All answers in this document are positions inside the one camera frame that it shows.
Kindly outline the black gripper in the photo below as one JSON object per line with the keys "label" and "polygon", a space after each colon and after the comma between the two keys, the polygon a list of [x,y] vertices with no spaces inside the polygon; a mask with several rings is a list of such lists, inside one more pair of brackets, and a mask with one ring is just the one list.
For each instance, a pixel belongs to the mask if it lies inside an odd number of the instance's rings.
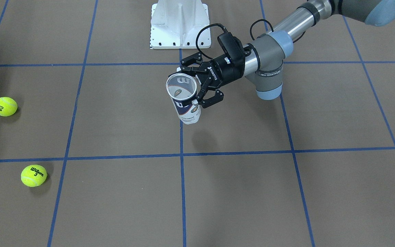
{"label": "black gripper", "polygon": [[202,108],[209,108],[224,99],[220,87],[243,77],[245,66],[245,57],[232,62],[226,55],[221,55],[204,61],[202,53],[196,52],[181,60],[180,73],[205,80],[200,84],[196,100]]}

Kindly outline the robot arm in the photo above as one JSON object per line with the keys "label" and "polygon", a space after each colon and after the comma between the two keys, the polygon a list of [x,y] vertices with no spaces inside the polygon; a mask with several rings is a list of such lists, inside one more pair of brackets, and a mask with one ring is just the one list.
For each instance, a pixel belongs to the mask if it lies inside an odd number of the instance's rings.
{"label": "robot arm", "polygon": [[268,33],[247,44],[216,23],[223,30],[218,42],[224,54],[203,61],[205,54],[199,50],[181,60],[177,75],[197,77],[200,89],[184,100],[174,100],[174,105],[210,107],[223,100],[222,86],[241,77],[254,83],[261,99],[279,97],[283,62],[292,54],[294,43],[320,20],[336,14],[367,25],[384,26],[395,19],[395,0],[308,0]]}

